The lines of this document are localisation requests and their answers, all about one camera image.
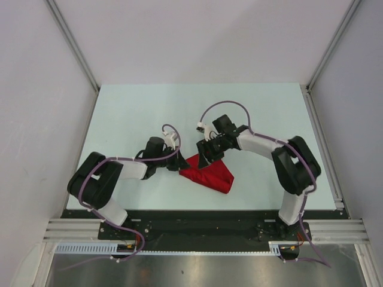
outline folded red fabric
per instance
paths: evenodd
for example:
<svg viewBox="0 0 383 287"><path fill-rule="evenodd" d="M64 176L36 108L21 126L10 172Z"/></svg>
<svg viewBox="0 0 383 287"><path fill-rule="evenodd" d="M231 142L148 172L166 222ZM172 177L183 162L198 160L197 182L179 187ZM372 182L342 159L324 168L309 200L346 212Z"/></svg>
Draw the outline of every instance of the folded red fabric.
<svg viewBox="0 0 383 287"><path fill-rule="evenodd" d="M234 176L227 169L223 161L218 160L204 169L198 169L198 159L198 154L188 158L186 161L190 168L180 170L180 175L221 193L229 193L233 185Z"/></svg>

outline wall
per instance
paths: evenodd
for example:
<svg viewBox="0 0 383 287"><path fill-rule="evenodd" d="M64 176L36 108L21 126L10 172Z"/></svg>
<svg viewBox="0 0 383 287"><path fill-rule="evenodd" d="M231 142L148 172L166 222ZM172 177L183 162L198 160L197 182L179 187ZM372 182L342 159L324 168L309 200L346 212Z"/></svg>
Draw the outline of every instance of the wall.
<svg viewBox="0 0 383 287"><path fill-rule="evenodd" d="M102 84L306 84L351 0L57 0Z"/></svg>
<svg viewBox="0 0 383 287"><path fill-rule="evenodd" d="M383 266L383 1L364 1L314 86L347 206Z"/></svg>
<svg viewBox="0 0 383 287"><path fill-rule="evenodd" d="M44 1L0 9L0 285L63 206L95 95Z"/></svg>

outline purple cable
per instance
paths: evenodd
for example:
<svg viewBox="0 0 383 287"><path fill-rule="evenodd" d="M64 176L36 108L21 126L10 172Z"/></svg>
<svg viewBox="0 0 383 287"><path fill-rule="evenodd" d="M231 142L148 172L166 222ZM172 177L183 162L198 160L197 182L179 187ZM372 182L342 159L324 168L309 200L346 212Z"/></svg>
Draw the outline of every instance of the purple cable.
<svg viewBox="0 0 383 287"><path fill-rule="evenodd" d="M287 148L289 148L295 155L296 157L299 159L299 161L303 164L303 166L305 167L305 169L307 170L309 176L310 176L310 179L312 181L312 184L313 184L313 189L312 190L309 190L309 191L306 191L305 194L303 195L303 202L302 202L302 206L300 207L300 210L299 210L299 225L303 231L303 234L305 235L306 237L306 240L308 241L308 243L310 244L311 248L314 250L314 252L319 256L319 258L321 259L320 260L317 260L317 259L314 259L314 258L298 258L298 260L285 260L282 256L281 256L281 259L283 259L284 261L288 261L288 262L298 262L298 261L312 261L312 262L317 262L317 263L320 263L320 264L323 264L329 268L331 268L331 265L327 262L327 260L323 257L323 254L322 252L313 244L313 242L311 241L310 237L306 234L306 231L305 231L305 227L303 226L303 218L302 218L302 213L303 211L305 210L305 205L306 205L306 202L307 202L307 195L310 194L310 193L313 193L315 190L317 190L317 182L315 180L315 177L314 175L312 174L311 172L311 169L309 168L309 166L307 165L307 162L303 159L303 157L290 145L288 144L287 142L284 142L284 141L281 141L279 139L276 139L276 138L273 138L271 136L266 136L266 135L263 135L261 133L256 133L252 130L251 128L251 118L250 118L250 114L247 110L247 108L242 105L241 103L238 103L238 102L235 102L234 100L222 100L221 102L217 102L213 105L211 105L209 108L206 109L206 111L202 114L201 116L201 119L199 120L200 122L202 122L203 118L205 117L206 113L213 107L217 106L217 105L220 105L222 103L233 103L235 105L238 105L240 106L246 113L246 116L247 116L247 121L248 121L248 129L249 131L254 135L254 136L258 136L260 138L263 138L263 139L268 139L272 142L276 142L278 144L281 144L281 145L284 145L286 146Z"/></svg>
<svg viewBox="0 0 383 287"><path fill-rule="evenodd" d="M98 217L100 218L101 220L104 220L107 224L109 224L110 226L114 227L114 228L117 228L117 229L121 229L121 230L124 230L124 231L128 231L128 232L131 232L131 233L135 233L137 234L141 240L142 240L142 243L141 243L141 246L135 251L133 252L132 254L130 254L128 257L126 258L122 258L120 259L120 261L127 261L131 258L133 258L138 252L142 251L144 246L145 246L145 238L144 236L134 230L134 229L130 229L130 228L126 228L126 227L122 227L122 226L119 226L117 224L114 224L113 222L110 222L108 220L106 220L100 213L98 213L97 211L93 210L93 208L90 206L90 205L87 205L83 202L83 193L84 193L84 189L85 189L85 186L87 185L87 183L89 182L89 179L92 177L92 175L105 163L107 163L108 161L112 161L112 160L121 160L121 161L139 161L139 162L146 162L146 161L157 161L157 160L166 160L167 158L169 157L172 157L173 155L175 155L176 153L178 153L178 151L180 150L181 148L181 137L180 137L180 134L178 133L178 130L172 126L171 124L164 124L162 126L162 131L164 132L165 131L165 127L170 127L171 129L173 129L173 131L175 132L176 134L176 139L178 139L178 146L176 147L175 151L172 152L171 154L167 155L167 156L164 156L164 157L158 157L158 158L130 158L130 157L108 157L102 161L100 161L100 163L98 163L91 171L90 173L86 176L81 188L80 188L80 192L78 193L78 202L80 203L80 205L82 205L83 207L85 208L88 208L88 209L91 209L92 212ZM76 264L73 264L73 265L70 265L70 266L67 266L65 268L61 268L59 269L59 271L65 271L65 270L68 270L68 269L71 269L71 268L74 268L74 267L78 267L78 266L81 266L85 263L88 263L88 262L92 262L94 260L98 260L98 259L110 259L110 257L106 257L106 256L98 256L98 257L94 257L94 258L91 258L91 259L87 259L87 260L84 260L82 262L79 262L79 263L76 263Z"/></svg>

